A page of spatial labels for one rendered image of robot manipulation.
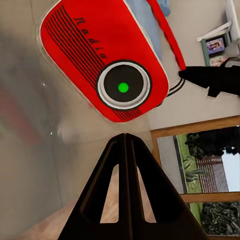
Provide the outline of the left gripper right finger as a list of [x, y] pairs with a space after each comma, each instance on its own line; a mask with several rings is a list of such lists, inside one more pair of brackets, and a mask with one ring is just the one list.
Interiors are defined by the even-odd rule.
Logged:
[[[210, 240], [144, 141], [125, 136], [133, 240]], [[145, 220], [137, 167], [156, 223]]]

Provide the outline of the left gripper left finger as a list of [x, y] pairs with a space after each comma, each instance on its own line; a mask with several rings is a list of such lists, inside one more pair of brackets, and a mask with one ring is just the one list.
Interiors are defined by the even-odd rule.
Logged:
[[[113, 168], [117, 164], [118, 222], [100, 223]], [[125, 133], [107, 143], [58, 240], [133, 240]]]

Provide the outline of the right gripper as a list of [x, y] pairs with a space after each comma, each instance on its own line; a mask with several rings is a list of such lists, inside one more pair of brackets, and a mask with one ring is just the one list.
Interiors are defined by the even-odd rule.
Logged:
[[186, 66], [178, 71], [182, 79], [208, 89], [208, 96], [217, 96], [221, 92], [240, 96], [240, 66], [225, 67], [229, 57], [221, 66]]

